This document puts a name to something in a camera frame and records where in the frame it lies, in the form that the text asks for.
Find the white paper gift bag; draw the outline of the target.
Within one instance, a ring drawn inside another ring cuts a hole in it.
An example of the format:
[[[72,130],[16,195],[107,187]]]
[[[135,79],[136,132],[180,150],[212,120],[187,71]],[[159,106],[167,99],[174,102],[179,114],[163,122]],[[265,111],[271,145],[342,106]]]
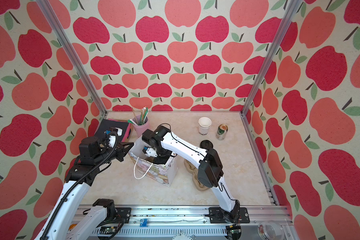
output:
[[[139,138],[129,151],[130,158],[134,163],[133,173],[135,179],[150,178],[166,187],[170,187],[178,171],[177,155],[171,155],[165,165],[156,165],[152,163],[152,158],[143,153],[144,146],[148,145]]]

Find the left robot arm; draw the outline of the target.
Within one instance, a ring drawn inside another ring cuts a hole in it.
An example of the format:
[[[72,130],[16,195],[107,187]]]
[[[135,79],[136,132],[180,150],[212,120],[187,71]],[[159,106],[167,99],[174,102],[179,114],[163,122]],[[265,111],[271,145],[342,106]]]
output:
[[[73,229],[69,228],[84,196],[102,172],[101,166],[113,160],[122,162],[133,146],[132,142],[119,142],[114,131],[107,131],[101,140],[96,136],[84,138],[79,145],[80,154],[65,178],[62,193],[36,239],[86,240],[102,224],[124,222],[117,217],[113,200],[99,199]]]

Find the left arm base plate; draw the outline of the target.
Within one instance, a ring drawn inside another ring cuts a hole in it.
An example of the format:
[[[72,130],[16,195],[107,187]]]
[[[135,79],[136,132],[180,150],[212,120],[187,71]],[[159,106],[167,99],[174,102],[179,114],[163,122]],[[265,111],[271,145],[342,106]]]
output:
[[[113,208],[107,209],[107,216],[100,225],[115,224],[115,223],[129,223],[131,216],[131,208]]]

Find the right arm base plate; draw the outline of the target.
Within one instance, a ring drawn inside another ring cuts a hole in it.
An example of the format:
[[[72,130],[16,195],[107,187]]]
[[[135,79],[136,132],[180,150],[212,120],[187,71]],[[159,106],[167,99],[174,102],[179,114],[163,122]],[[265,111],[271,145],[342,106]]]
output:
[[[212,224],[249,224],[251,222],[247,208],[242,207],[235,215],[220,207],[210,207],[205,217],[208,217]]]

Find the cardboard cup carrier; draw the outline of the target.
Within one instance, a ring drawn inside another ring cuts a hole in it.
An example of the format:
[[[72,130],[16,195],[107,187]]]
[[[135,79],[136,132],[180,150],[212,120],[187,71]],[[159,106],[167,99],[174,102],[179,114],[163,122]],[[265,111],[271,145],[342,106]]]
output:
[[[209,188],[204,186],[203,184],[201,184],[198,180],[198,169],[192,165],[189,161],[187,161],[186,159],[184,159],[184,165],[186,170],[192,174],[192,181],[194,186],[196,187],[196,189],[200,192],[204,192],[206,190],[208,190]]]

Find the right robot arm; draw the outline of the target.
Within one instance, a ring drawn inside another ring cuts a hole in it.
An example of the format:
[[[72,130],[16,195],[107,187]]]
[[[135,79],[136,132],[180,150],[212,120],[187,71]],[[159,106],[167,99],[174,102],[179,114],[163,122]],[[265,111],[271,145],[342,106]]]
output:
[[[155,160],[168,160],[173,154],[177,154],[198,169],[198,181],[213,191],[219,201],[222,218],[227,223],[238,223],[240,201],[233,198],[227,187],[223,164],[215,149],[206,150],[194,146],[178,137],[163,124],[154,131],[144,131],[142,141],[156,152]]]

